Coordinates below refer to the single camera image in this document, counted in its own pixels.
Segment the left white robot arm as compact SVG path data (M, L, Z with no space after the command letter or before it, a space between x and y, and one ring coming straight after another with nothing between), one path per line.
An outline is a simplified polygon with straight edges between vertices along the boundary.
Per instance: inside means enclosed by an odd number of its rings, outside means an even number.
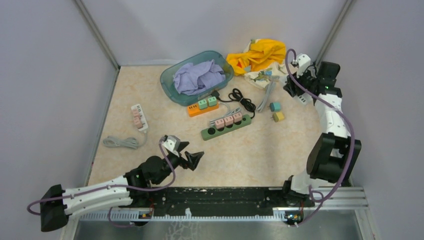
M178 167L194 171L203 151L189 153L188 141L168 136L159 148L163 156L153 155L138 167L112 180L79 188L64 189L61 184L51 186L41 198L40 230L52 232L66 226L71 218L106 208L144 207L150 192L163 189L159 184L168 176L176 180Z

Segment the green power strip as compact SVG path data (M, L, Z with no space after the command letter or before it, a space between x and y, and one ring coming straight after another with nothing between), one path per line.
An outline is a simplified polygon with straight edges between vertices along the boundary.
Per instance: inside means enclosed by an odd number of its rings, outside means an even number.
M252 119L249 115L245 114L242 116L241 121L233 123L229 126L224 126L223 128L217 129L215 126L208 127L203 129L200 132L200 135L204 141L208 141L222 135L228 134L235 130L239 130L243 127L249 126L252 123Z

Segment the yellow charger plug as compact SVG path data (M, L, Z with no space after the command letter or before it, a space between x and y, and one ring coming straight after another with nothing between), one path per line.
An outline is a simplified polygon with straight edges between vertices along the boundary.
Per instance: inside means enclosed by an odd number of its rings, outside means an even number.
M276 111L272 114L272 120L275 123L281 122L285 119L284 114L281 111Z

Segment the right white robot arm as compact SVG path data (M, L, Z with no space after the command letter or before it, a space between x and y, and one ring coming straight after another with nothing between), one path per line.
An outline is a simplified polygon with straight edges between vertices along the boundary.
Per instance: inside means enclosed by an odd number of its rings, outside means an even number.
M316 202L327 200L342 183L348 181L362 148L352 133L352 125L342 111L342 91L335 86L340 65L323 62L319 69L310 60L292 62L297 67L287 77L284 89L293 97L309 97L313 101L322 133L310 152L305 170L292 175L284 183L281 199L287 206L310 199L314 188L333 184L330 193Z

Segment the teal charger plug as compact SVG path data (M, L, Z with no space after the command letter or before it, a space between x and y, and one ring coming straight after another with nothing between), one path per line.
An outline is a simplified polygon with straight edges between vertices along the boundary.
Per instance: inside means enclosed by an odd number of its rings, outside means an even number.
M271 102L268 105L268 108L271 112L280 112L282 110L281 104L279 102Z

